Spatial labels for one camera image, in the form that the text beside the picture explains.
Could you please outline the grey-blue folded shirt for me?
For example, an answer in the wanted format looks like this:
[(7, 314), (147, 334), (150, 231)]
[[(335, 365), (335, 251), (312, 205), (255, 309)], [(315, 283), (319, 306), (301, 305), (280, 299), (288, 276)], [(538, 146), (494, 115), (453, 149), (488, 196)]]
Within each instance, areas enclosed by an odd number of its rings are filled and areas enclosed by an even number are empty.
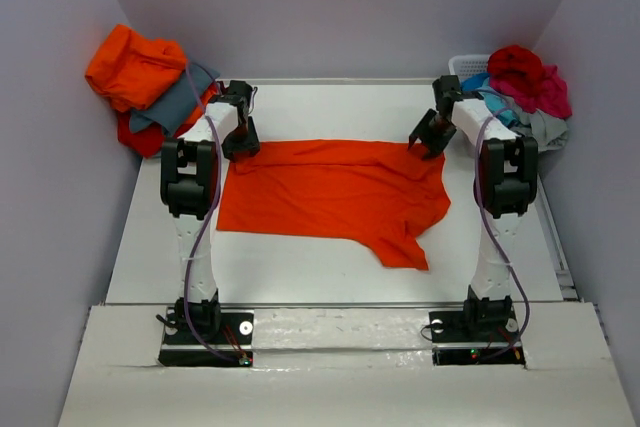
[(198, 63), (190, 63), (188, 72), (189, 75), (183, 72), (148, 109), (131, 112), (129, 130), (132, 133), (141, 133), (155, 125), (160, 127), (163, 135), (173, 136), (193, 111), (199, 112), (195, 94), (199, 95), (203, 105), (207, 104), (206, 91), (210, 87), (216, 91), (219, 73)]

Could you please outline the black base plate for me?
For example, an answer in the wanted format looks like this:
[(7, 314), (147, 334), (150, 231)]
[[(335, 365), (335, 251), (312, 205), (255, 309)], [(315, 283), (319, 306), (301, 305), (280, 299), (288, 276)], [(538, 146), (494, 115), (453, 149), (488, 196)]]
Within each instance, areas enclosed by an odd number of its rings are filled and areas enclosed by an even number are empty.
[(165, 367), (250, 368), (254, 363), (252, 347), (255, 312), (253, 310), (223, 310), (217, 333), (201, 333), (204, 346), (186, 324), (175, 327), (178, 316), (169, 307), (164, 316), (158, 362)]
[(512, 311), (505, 321), (471, 332), (463, 324), (463, 313), (440, 310), (429, 313), (421, 335), (432, 345), (435, 366), (519, 365), (526, 364), (519, 324)]

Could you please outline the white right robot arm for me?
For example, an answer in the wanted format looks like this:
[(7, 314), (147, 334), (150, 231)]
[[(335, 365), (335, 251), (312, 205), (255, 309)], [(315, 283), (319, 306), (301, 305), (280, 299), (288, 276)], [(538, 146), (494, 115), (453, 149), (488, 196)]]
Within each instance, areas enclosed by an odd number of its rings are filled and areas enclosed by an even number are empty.
[(538, 144), (503, 125), (484, 101), (483, 90), (465, 91), (459, 78), (444, 75), (432, 85), (434, 108), (409, 136), (424, 159), (443, 154), (457, 132), (474, 146), (473, 194), (481, 216), (478, 260), (459, 310), (433, 312), (427, 327), (437, 344), (481, 343), (508, 327), (517, 341), (526, 321), (517, 321), (511, 292), (524, 290), (511, 261), (515, 234), (537, 196)]

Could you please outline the magenta shirt in basket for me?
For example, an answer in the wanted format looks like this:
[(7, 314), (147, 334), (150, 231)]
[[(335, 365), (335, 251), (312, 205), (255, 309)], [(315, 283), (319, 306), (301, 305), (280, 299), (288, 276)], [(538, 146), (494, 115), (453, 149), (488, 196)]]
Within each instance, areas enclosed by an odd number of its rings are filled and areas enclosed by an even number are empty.
[(497, 92), (512, 97), (515, 103), (527, 113), (537, 111), (566, 120), (573, 114), (569, 102), (568, 87), (559, 75), (556, 65), (544, 66), (544, 77), (537, 94), (526, 94), (504, 80), (491, 78), (489, 85)]

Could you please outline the grey shirt in basket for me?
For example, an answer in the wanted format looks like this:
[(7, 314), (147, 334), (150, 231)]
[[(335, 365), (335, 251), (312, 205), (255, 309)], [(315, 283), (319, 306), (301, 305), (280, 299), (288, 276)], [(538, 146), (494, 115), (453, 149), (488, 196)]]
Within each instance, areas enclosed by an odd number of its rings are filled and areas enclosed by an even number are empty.
[(507, 100), (506, 105), (515, 116), (510, 129), (521, 136), (534, 138), (540, 152), (557, 151), (565, 147), (569, 140), (569, 128), (565, 120), (541, 110), (527, 113), (514, 100)]

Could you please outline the orange t shirt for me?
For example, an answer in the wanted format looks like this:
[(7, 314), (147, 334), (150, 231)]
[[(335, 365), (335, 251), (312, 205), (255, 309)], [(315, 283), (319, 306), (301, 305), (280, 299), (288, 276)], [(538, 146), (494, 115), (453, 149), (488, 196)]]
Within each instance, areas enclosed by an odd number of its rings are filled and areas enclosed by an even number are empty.
[(426, 271), (418, 239), (451, 206), (444, 155), (359, 140), (271, 141), (230, 164), (220, 231), (346, 239), (386, 268)]

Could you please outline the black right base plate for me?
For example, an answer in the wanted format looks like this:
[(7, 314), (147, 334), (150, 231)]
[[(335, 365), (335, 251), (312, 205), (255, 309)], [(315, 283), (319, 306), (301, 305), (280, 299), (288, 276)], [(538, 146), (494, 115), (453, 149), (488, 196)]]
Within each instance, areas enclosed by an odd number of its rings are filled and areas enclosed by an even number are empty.
[(421, 335), (432, 345), (435, 366), (519, 365), (526, 364), (519, 324), (512, 311), (505, 321), (471, 332), (463, 324), (463, 313), (440, 310), (429, 313)]

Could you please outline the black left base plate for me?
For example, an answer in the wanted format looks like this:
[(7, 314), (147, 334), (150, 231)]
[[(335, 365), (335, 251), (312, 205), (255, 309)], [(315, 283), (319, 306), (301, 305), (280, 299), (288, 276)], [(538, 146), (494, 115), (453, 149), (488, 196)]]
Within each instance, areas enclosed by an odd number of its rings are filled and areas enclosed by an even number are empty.
[(201, 333), (204, 346), (186, 324), (175, 327), (178, 316), (169, 307), (164, 316), (158, 362), (165, 367), (250, 368), (254, 363), (252, 347), (255, 312), (253, 310), (223, 310), (217, 333)]

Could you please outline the teal shirt in basket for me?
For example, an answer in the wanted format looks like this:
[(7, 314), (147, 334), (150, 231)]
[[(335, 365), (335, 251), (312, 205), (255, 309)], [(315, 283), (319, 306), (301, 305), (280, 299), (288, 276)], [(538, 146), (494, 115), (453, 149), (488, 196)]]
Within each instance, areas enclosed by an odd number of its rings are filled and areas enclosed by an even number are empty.
[(519, 123), (519, 117), (515, 111), (515, 102), (511, 97), (498, 93), (490, 86), (488, 72), (478, 73), (461, 83), (463, 91), (479, 91), (486, 107), (492, 113), (498, 113), (497, 117), (506, 127), (515, 127)]

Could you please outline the red folded shirt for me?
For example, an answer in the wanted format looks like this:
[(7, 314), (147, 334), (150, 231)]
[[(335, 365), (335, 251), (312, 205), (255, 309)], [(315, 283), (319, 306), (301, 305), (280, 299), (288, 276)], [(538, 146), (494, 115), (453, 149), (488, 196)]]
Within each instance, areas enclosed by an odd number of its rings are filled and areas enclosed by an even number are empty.
[(187, 122), (173, 136), (163, 135), (160, 127), (155, 125), (146, 128), (141, 133), (134, 134), (129, 130), (131, 112), (141, 109), (132, 108), (124, 101), (114, 99), (109, 101), (109, 105), (116, 112), (118, 141), (145, 158), (157, 154), (167, 137), (175, 138), (185, 134), (202, 117), (202, 109), (199, 106), (199, 112), (193, 111)]

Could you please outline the red shirt in basket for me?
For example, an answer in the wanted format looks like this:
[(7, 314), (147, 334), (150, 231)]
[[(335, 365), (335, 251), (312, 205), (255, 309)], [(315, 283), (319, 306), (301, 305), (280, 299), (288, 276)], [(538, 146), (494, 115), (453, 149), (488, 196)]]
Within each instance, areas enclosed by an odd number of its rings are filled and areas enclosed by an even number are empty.
[(494, 52), (488, 60), (490, 77), (509, 84), (515, 90), (533, 95), (542, 86), (545, 69), (541, 59), (529, 49), (510, 45)]

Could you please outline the orange folded shirt on pile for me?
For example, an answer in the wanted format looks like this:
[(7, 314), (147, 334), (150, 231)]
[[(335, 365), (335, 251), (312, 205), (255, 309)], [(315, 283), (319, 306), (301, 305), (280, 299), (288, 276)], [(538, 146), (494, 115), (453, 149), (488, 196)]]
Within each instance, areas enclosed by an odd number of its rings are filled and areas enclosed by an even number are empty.
[(115, 111), (141, 111), (179, 80), (186, 63), (177, 42), (147, 39), (118, 24), (90, 60), (85, 79)]

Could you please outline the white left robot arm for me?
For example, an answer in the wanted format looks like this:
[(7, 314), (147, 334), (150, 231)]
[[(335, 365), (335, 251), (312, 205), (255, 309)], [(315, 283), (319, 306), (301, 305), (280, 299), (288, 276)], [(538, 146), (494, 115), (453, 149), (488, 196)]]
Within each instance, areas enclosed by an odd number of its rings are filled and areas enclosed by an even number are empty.
[(245, 81), (220, 86), (214, 102), (236, 109), (237, 126), (223, 140), (170, 138), (161, 148), (160, 196), (174, 220), (178, 236), (182, 292), (165, 325), (197, 342), (215, 339), (222, 312), (211, 265), (210, 223), (221, 195), (221, 160), (255, 156), (260, 141), (250, 111), (257, 89)]

